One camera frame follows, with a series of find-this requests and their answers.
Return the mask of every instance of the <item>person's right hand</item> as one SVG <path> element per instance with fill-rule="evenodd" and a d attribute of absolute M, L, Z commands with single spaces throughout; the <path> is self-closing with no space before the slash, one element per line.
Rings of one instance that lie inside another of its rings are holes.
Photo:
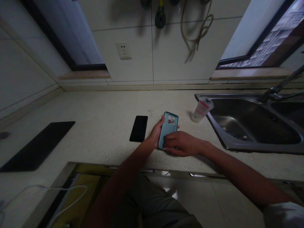
<path fill-rule="evenodd" d="M 209 141 L 195 138 L 183 131 L 176 131 L 166 135 L 165 142 L 164 147 L 166 151 L 180 157 L 197 154 L 204 155 L 204 153 L 208 152 L 213 146 Z"/>

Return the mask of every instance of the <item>kitchen counter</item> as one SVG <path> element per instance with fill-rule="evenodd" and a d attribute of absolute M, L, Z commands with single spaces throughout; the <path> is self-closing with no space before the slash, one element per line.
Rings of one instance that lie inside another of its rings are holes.
<path fill-rule="evenodd" d="M 164 111 L 179 116 L 180 130 L 209 140 L 267 178 L 304 181 L 302 155 L 243 153 L 223 149 L 207 117 L 200 123 L 190 120 L 197 105 L 196 93 L 210 91 L 65 92 L 57 96 L 4 129 L 11 135 L 0 141 L 0 166 L 50 122 L 76 121 L 37 171 L 0 173 L 0 200 L 7 202 L 28 185 L 49 187 L 68 162 L 119 166 L 139 145 L 129 141 L 135 116 L 148 116 L 147 137 Z M 204 158 L 174 157 L 161 150 L 154 150 L 145 169 L 218 174 L 216 167 Z M 21 227 L 45 192 L 34 188 L 21 194 L 4 209 L 4 227 Z"/>

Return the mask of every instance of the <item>white sleeve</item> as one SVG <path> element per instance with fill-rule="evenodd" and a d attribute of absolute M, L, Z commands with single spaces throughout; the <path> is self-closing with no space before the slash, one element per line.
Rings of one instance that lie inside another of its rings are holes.
<path fill-rule="evenodd" d="M 264 211 L 266 228 L 298 228 L 304 227 L 304 207 L 288 202 L 271 204 Z"/>

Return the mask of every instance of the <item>charging cable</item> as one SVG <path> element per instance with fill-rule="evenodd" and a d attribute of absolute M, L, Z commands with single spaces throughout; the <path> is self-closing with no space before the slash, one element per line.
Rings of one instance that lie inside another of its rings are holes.
<path fill-rule="evenodd" d="M 182 34 L 184 40 L 193 42 L 194 45 L 193 45 L 193 47 L 192 47 L 191 50 L 190 50 L 190 53 L 189 53 L 188 58 L 186 59 L 186 62 L 187 62 L 187 61 L 189 60 L 189 58 L 192 56 L 195 47 L 196 47 L 196 50 L 199 49 L 200 40 L 208 33 L 208 30 L 209 30 L 209 28 L 210 28 L 210 26 L 211 26 L 211 24 L 212 24 L 212 22 L 213 22 L 213 18 L 214 18 L 213 14 L 209 14 L 209 13 L 210 13 L 210 9 L 211 9 L 211 4 L 212 4 L 212 0 L 210 0 L 208 12 L 207 12 L 207 14 L 206 14 L 205 19 L 203 20 L 203 24 L 202 24 L 200 30 L 199 30 L 200 32 L 199 32 L 198 37 L 197 37 L 196 39 L 194 39 L 194 40 L 188 39 L 188 38 L 186 37 L 185 33 L 184 33 L 184 28 L 183 28 L 184 13 L 185 13 L 185 8 L 186 8 L 187 1 L 188 1 L 188 0 L 185 1 L 184 8 L 183 8 L 183 12 L 182 12 L 182 14 L 181 14 L 180 29 L 181 29 L 181 34 Z M 211 18 L 210 24 L 209 24 L 209 25 L 205 25 L 205 23 L 206 23 L 206 21 L 208 20 L 208 18 Z"/>
<path fill-rule="evenodd" d="M 3 205 L 2 207 L 0 207 L 0 216 L 1 217 L 1 221 L 0 221 L 0 227 L 2 227 L 2 223 L 4 221 L 4 218 L 5 218 L 5 214 L 4 212 L 2 212 L 2 209 L 4 209 L 7 205 L 9 205 L 12 201 L 14 201 L 21 193 L 23 193 L 25 190 L 29 189 L 29 188 L 32 188 L 32 187 L 40 187 L 40 188 L 43 188 L 43 189 L 47 189 L 47 190 L 63 190 L 63 191 L 68 191 L 68 190 L 72 190 L 72 189 L 75 189 L 75 188 L 84 188 L 84 192 L 82 193 L 82 195 L 80 197 L 78 197 L 78 199 L 76 199 L 73 203 L 71 203 L 68 207 L 66 207 L 65 209 L 63 209 L 61 212 L 57 213 L 54 218 L 51 220 L 50 224 L 52 224 L 55 219 L 61 215 L 63 212 L 65 212 L 67 209 L 69 209 L 70 207 L 72 207 L 75 203 L 77 203 L 83 196 L 84 194 L 86 193 L 87 191 L 87 186 L 85 185 L 78 185 L 78 186 L 74 186 L 74 187 L 71 187 L 71 188 L 60 188 L 60 187 L 55 187 L 55 188 L 48 188 L 48 187 L 44 187 L 42 185 L 29 185 L 27 187 L 25 187 L 21 192 L 19 192 L 13 199 L 11 199 L 9 202 L 7 202 L 5 205 Z"/>

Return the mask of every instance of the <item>wall socket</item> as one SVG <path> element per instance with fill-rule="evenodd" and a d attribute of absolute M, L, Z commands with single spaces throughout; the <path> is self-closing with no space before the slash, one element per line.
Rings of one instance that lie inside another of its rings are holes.
<path fill-rule="evenodd" d="M 129 42 L 116 43 L 116 47 L 121 60 L 132 59 Z"/>

